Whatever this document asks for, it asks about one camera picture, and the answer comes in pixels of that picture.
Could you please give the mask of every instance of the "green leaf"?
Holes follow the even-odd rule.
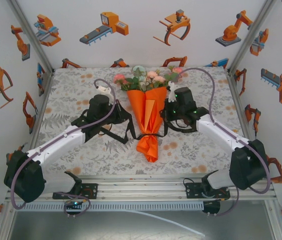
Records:
[[[138,79],[137,77],[134,77],[134,78],[132,79],[132,83],[138,84],[138,83],[139,83],[139,79]]]
[[[142,91],[146,91],[146,86],[145,85],[141,85],[141,89],[142,89]]]
[[[169,74],[165,74],[164,75],[164,78],[167,80],[167,81],[170,81],[171,80],[171,76]]]
[[[145,82],[146,81],[146,77],[145,76],[139,76],[139,81],[140,82]]]
[[[138,85],[136,85],[136,84],[131,84],[130,90],[135,90],[135,89],[138,89]]]
[[[140,71],[140,68],[138,67],[135,71],[134,71],[134,76],[139,77],[142,75],[142,72]]]
[[[171,75],[170,75],[170,79],[172,82],[174,83],[177,83],[178,82],[178,78],[176,78],[176,76],[178,75],[178,73],[176,72],[173,72]]]
[[[127,80],[129,83],[134,83],[133,79],[131,78],[126,78],[125,80]]]

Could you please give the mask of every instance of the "bouquet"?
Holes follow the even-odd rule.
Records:
[[[158,159],[157,134],[162,124],[160,111],[164,108],[166,86],[169,81],[177,82],[177,72],[160,76],[160,71],[146,72],[142,66],[132,68],[133,77],[126,78],[122,74],[114,77],[114,83],[119,84],[123,91],[127,91],[138,126],[143,134],[136,150],[154,163]]]

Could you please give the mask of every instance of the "floral tablecloth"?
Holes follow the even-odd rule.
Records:
[[[160,75],[170,72],[166,67],[148,67],[147,71],[159,69]],[[236,108],[228,81],[222,67],[205,67],[216,81],[213,114],[220,122],[242,134]],[[89,100],[97,93],[93,81],[97,78],[113,81],[116,74],[132,76],[131,68],[63,68],[57,69],[50,96],[40,128],[36,146],[52,139],[65,130],[70,122],[89,107]],[[197,106],[206,107],[212,92],[212,83],[200,71],[188,71],[178,83],[189,87]],[[122,106],[132,115],[126,92],[116,87],[116,95]],[[135,118],[134,126],[140,134]],[[111,131],[124,136],[126,124],[113,125]],[[129,133],[127,144],[97,135],[85,144],[66,153],[49,169],[51,172],[70,170],[76,175],[134,175],[134,174],[188,174],[206,173],[216,169],[229,168],[229,156],[211,139],[195,132],[184,134],[169,130],[168,135],[159,138],[159,159],[147,162],[144,155],[136,151],[137,140]]]

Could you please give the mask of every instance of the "black cable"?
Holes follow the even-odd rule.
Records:
[[[183,185],[184,185],[184,187],[185,187],[185,190],[187,191],[187,189],[190,189],[190,188],[187,188],[187,186],[185,185],[185,180],[189,180],[189,181],[191,181],[192,183],[195,183],[195,182],[194,182],[192,179],[188,178],[188,177],[186,177],[186,178],[183,179]]]
[[[73,215],[74,218],[75,218],[75,216],[78,217],[78,216],[82,215],[83,213],[85,213],[85,212],[91,207],[91,201],[90,201],[90,199],[88,199],[88,198],[85,197],[85,196],[82,196],[82,195],[72,195],[72,194],[68,194],[68,193],[64,193],[64,192],[56,192],[56,193],[57,193],[57,194],[60,194],[60,195],[64,195],[64,196],[73,198],[73,199],[70,200],[70,202],[65,202],[65,203],[64,203],[64,206],[63,206],[63,212],[64,212],[65,214],[67,214],[67,217],[69,217],[70,214],[66,211],[66,207],[67,207],[68,205],[70,205],[71,202],[72,202],[73,200],[75,200],[75,199],[83,199],[83,200],[86,200],[86,201],[89,203],[89,205],[86,207],[86,209],[83,209],[83,206],[82,206],[82,209],[83,209],[83,210],[82,210],[80,213]]]

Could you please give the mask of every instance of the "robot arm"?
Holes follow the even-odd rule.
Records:
[[[108,124],[120,124],[126,120],[132,121],[132,116],[123,109],[117,100],[112,113],[104,119],[113,107],[113,96],[110,99],[109,90],[100,86],[99,88],[101,94],[94,96],[90,100],[89,109],[85,110],[79,118],[74,120],[71,126],[64,132],[28,152],[18,150],[11,154],[4,177],[4,184],[9,188],[20,166],[29,159],[29,156],[36,154],[21,170],[14,187],[14,192],[26,203],[32,202],[41,194],[46,193],[63,192],[72,195],[80,194],[82,181],[77,176],[70,172],[65,172],[65,174],[51,174],[48,171],[50,165],[56,162],[66,152],[89,141],[100,131],[111,137],[115,136],[115,139],[122,143],[127,139],[127,137],[126,139],[121,138],[114,133],[107,133],[102,127]]]
[[[245,23],[248,26],[248,29],[250,29],[253,21],[250,20],[247,16],[246,16],[246,11],[241,11],[239,14],[236,15],[236,23],[235,23],[235,27],[237,29],[237,31],[240,29],[240,26],[242,23]]]
[[[213,121],[207,109],[196,107],[188,87],[175,89],[174,86],[170,86],[170,88],[176,100],[173,100],[172,96],[165,100],[161,112],[164,123],[178,132],[200,132],[211,138],[231,156],[230,169],[218,170],[202,178],[203,191],[206,195],[209,196],[213,190],[222,187],[236,186],[245,190],[266,177],[266,171],[260,160],[246,147],[246,145],[252,147],[268,167],[264,146],[259,140],[250,141],[234,133],[219,121]],[[176,120],[183,120],[190,128],[175,127],[171,122]]]

